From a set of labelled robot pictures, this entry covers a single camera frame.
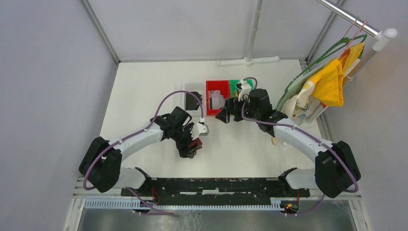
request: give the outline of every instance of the white pole base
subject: white pole base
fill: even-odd
[[[251,59],[248,61],[246,58],[238,59],[238,60],[226,60],[226,61],[217,61],[216,64],[219,67],[225,66],[252,66],[254,64],[270,64],[270,63],[277,63],[280,61],[279,56],[275,57],[267,57],[267,58],[256,58]]]

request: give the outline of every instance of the yellow fabric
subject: yellow fabric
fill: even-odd
[[[347,49],[340,59],[333,59],[323,69],[309,78],[316,86],[312,96],[330,107],[343,106],[344,72],[357,59],[364,48],[364,43]]]

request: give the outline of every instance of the gray wall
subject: gray wall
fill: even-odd
[[[378,29],[396,28],[398,37],[345,87],[344,106],[327,110],[329,125],[335,140],[344,140],[353,149],[372,230],[406,230],[408,2],[348,1],[346,8]],[[349,26],[338,18],[319,54],[343,36]]]
[[[115,64],[77,0],[0,2],[0,229],[61,230]]]
[[[257,0],[89,0],[121,60],[243,58]],[[330,11],[265,0],[254,57],[305,57]]]

